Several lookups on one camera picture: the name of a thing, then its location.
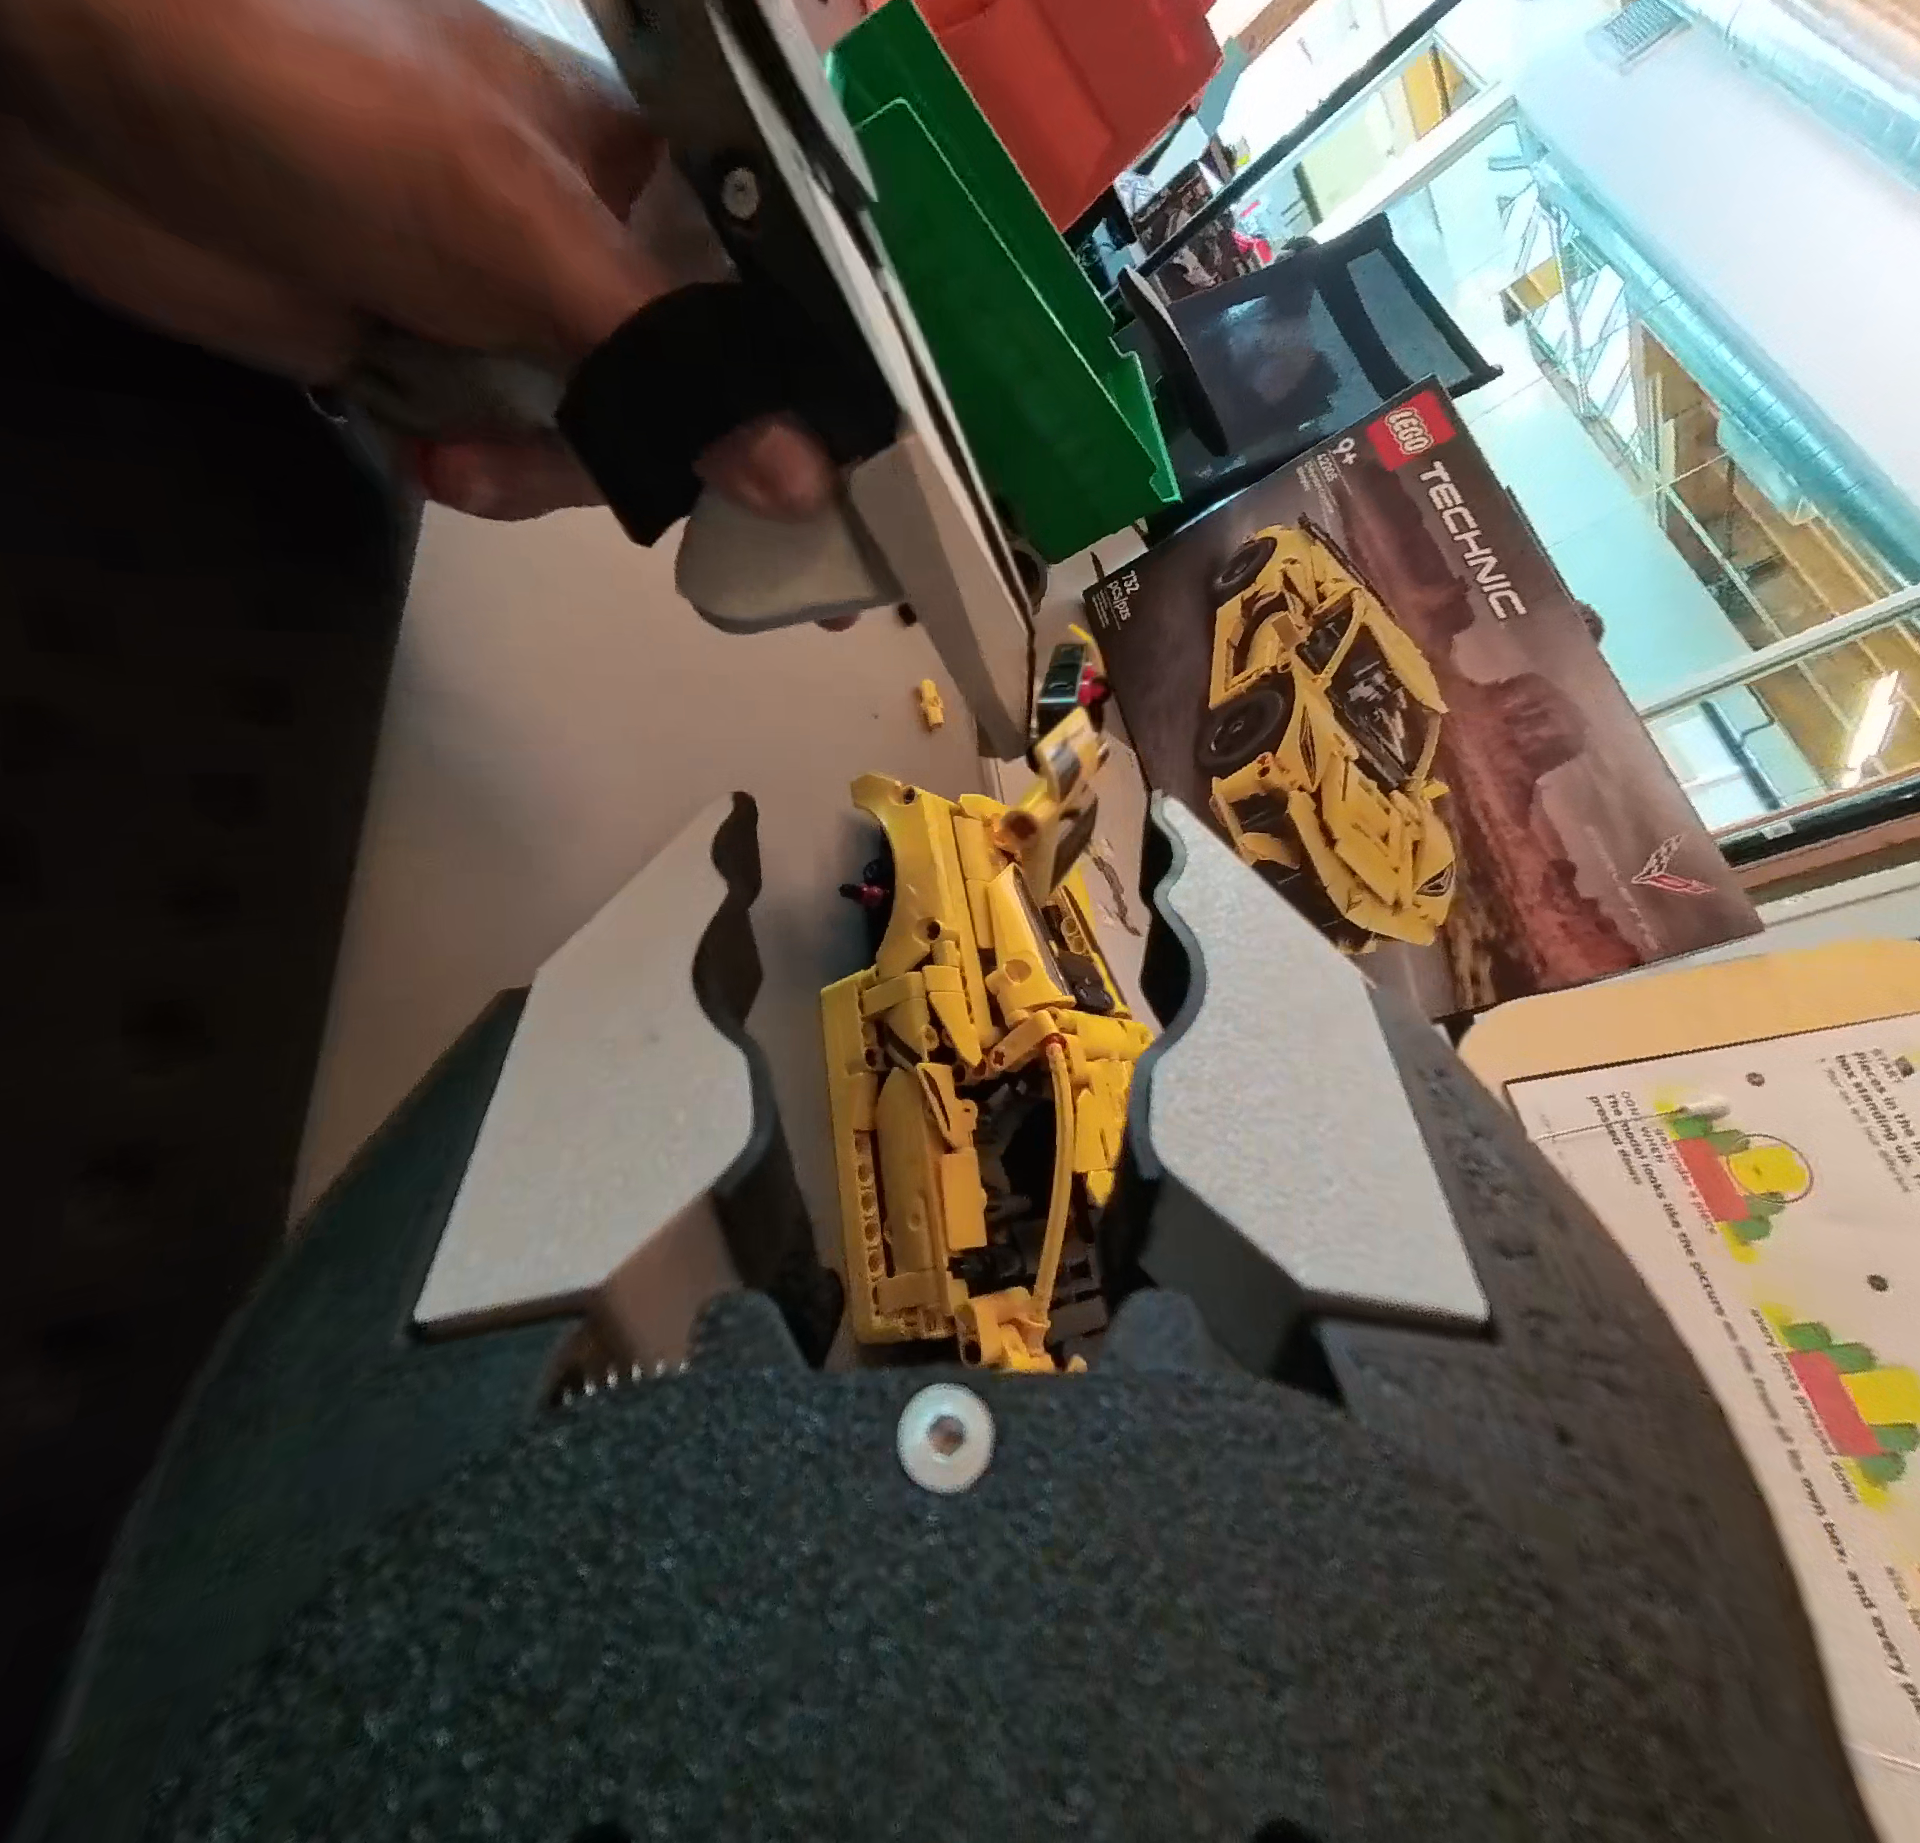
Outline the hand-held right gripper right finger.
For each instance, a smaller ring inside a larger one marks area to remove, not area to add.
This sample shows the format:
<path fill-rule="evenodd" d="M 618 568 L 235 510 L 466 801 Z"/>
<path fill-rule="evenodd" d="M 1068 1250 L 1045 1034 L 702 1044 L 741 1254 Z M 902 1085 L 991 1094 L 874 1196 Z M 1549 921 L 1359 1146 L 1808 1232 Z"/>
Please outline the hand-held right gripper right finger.
<path fill-rule="evenodd" d="M 1241 1368 L 1324 1322 L 1481 1339 L 1493 1314 L 1368 974 L 1184 800 L 1143 824 L 1150 932 L 1117 1264 Z"/>

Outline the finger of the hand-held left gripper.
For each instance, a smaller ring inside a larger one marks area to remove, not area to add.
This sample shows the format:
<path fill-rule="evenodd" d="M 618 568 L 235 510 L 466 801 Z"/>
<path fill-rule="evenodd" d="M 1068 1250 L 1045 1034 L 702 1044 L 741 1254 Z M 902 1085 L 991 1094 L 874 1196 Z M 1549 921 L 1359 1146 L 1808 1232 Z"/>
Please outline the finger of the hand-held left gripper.
<path fill-rule="evenodd" d="M 981 471 L 873 227 L 840 212 L 813 212 L 809 222 L 900 412 L 893 442 L 844 471 L 851 525 L 893 603 L 915 608 L 986 749 L 1020 761 L 1036 618 Z"/>

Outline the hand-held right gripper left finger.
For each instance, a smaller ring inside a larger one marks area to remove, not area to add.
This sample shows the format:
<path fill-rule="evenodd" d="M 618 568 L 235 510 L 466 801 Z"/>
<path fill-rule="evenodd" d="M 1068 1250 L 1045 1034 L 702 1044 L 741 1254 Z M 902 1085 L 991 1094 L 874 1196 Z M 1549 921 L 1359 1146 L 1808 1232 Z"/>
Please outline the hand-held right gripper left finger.
<path fill-rule="evenodd" d="M 427 1267 L 413 1324 L 470 1334 L 578 1314 L 615 1359 L 685 1361 L 708 1302 L 772 1300 L 833 1349 L 822 1259 L 772 1072 L 752 796 L 711 801 L 537 969 Z"/>

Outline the yellow black brick bumper assembly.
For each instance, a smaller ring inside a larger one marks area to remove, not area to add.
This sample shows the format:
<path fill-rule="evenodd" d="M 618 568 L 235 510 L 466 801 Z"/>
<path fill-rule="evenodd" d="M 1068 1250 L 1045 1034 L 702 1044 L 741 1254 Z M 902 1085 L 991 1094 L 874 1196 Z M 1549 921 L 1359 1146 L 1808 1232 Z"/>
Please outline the yellow black brick bumper assembly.
<path fill-rule="evenodd" d="M 1091 634 L 1068 628 L 1034 702 L 1031 782 L 998 814 L 992 837 L 1036 903 L 1054 897 L 1095 831 L 1095 778 L 1111 745 L 1102 730 L 1113 691 Z"/>

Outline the yellow toy brick car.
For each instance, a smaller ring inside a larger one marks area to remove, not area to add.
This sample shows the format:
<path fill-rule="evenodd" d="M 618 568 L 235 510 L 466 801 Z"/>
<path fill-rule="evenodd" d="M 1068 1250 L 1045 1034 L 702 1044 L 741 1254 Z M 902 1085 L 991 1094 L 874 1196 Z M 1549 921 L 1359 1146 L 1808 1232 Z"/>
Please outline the yellow toy brick car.
<path fill-rule="evenodd" d="M 820 995 L 846 1309 L 866 1348 L 1066 1376 L 1111 1322 L 1098 1237 L 1150 1029 L 1082 865 L 1029 888 L 1040 804 L 854 779 L 876 856 L 842 894 L 873 957 Z"/>

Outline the grey desk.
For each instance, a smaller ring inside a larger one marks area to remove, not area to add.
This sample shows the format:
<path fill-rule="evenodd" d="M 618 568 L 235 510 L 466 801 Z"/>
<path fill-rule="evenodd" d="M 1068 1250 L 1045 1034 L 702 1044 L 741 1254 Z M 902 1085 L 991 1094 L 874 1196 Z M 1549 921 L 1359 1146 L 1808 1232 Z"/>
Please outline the grey desk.
<path fill-rule="evenodd" d="M 526 525 L 428 510 L 377 728 L 301 1205 L 347 1173 L 474 1021 L 518 1018 L 546 957 L 699 812 L 747 793 L 762 879 L 751 911 L 762 967 L 751 1034 L 822 1258 L 840 1254 L 820 985 L 860 938 L 854 912 L 829 905 L 870 839 L 851 779 L 878 771 L 972 790 L 1025 766 L 981 757 L 962 704 L 941 730 L 921 726 L 910 687 L 933 670 L 924 630 L 873 615 L 842 636 L 732 636 L 678 598 L 672 574 L 669 544 L 635 551 L 600 510 Z M 1117 753 L 1095 796 L 1095 833 L 1127 875 L 1095 897 L 1106 940 L 1118 931 L 1115 903 L 1150 921 L 1143 824 L 1159 793 L 1134 754 Z M 1493 1263 L 1470 1225 L 1474 1183 L 1443 1167 L 1437 1126 L 1421 1130 L 1493 1314 Z M 468 1337 L 413 1324 L 444 1227 L 428 1232 L 420 1280 L 400 1295 L 400 1330 L 431 1342 Z M 582 1316 L 555 1317 L 581 1321 L 586 1353 L 645 1370 L 604 1349 Z"/>

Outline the person's left hand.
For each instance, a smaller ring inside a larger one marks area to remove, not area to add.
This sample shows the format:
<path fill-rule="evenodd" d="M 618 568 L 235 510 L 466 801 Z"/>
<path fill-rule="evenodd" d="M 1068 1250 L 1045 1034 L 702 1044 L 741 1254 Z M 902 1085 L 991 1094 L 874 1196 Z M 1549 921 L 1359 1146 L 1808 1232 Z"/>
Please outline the person's left hand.
<path fill-rule="evenodd" d="M 716 250 L 614 80 L 476 0 L 3 0 L 5 431 L 319 445 L 381 329 L 571 374 Z"/>

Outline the green plastic bin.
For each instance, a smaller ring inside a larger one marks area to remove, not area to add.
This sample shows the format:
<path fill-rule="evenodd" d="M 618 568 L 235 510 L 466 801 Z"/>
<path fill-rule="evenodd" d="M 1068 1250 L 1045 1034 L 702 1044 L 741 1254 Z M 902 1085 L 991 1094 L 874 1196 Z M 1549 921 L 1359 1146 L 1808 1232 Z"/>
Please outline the green plastic bin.
<path fill-rule="evenodd" d="M 915 0 L 828 54 L 874 221 L 991 499 L 1044 560 L 1172 510 L 1141 358 Z"/>

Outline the toy car set box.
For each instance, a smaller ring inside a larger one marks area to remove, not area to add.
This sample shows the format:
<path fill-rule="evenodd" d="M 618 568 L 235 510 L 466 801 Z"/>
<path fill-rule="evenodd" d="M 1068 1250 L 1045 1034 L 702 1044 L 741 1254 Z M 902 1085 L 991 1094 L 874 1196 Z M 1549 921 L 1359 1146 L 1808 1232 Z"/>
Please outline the toy car set box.
<path fill-rule="evenodd" d="M 1432 1018 L 1764 931 L 1436 381 L 1085 608 L 1150 790 Z"/>

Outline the red plastic bin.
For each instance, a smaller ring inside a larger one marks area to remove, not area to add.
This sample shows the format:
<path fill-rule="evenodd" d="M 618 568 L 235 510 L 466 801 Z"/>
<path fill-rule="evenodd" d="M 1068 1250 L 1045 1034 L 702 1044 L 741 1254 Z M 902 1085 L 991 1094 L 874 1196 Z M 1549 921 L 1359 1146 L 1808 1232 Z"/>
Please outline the red plastic bin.
<path fill-rule="evenodd" d="M 1062 231 L 1202 96 L 1222 65 L 1209 22 L 1217 0 L 912 2 Z"/>

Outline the black mesh office chair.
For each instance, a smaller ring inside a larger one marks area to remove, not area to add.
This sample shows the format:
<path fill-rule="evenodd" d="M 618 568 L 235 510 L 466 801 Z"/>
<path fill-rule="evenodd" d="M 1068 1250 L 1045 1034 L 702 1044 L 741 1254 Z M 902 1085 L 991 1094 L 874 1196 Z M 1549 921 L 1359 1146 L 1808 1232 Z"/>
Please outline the black mesh office chair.
<path fill-rule="evenodd" d="M 1164 525 L 1214 510 L 1424 381 L 1461 396 L 1489 362 L 1398 245 L 1385 212 L 1271 265 L 1180 297 L 1118 273 L 1167 444 Z"/>

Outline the printed instruction sheet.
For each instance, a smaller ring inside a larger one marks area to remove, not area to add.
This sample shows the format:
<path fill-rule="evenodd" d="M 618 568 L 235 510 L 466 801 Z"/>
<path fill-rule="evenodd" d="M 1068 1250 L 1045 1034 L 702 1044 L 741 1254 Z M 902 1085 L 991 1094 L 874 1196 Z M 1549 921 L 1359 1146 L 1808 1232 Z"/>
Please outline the printed instruction sheet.
<path fill-rule="evenodd" d="M 1883 1839 L 1917 1836 L 1915 1018 L 1507 1087 L 1712 1384 Z"/>

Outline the black dimpled mat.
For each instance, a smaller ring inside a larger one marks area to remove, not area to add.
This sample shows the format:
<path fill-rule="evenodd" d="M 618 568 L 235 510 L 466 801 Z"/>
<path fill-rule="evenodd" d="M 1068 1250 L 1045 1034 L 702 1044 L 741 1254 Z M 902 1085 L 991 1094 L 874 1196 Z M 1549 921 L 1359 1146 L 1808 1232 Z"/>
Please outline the black dimpled mat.
<path fill-rule="evenodd" d="M 285 1231 L 419 532 L 345 415 L 5 247 L 5 1782 Z"/>

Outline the silver ventilation duct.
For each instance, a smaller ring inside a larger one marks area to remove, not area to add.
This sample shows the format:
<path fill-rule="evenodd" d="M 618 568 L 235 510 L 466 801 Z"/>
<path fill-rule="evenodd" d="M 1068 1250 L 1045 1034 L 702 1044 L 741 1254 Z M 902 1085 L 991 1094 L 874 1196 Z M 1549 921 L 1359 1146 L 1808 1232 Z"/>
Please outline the silver ventilation duct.
<path fill-rule="evenodd" d="M 1521 129 L 1525 163 L 1542 204 L 1620 273 L 1645 324 L 1694 369 L 1721 415 L 1741 424 L 1825 521 L 1871 546 L 1896 584 L 1915 584 L 1915 502 L 1777 358 L 1687 276 L 1671 274 L 1577 167 L 1527 123 Z"/>

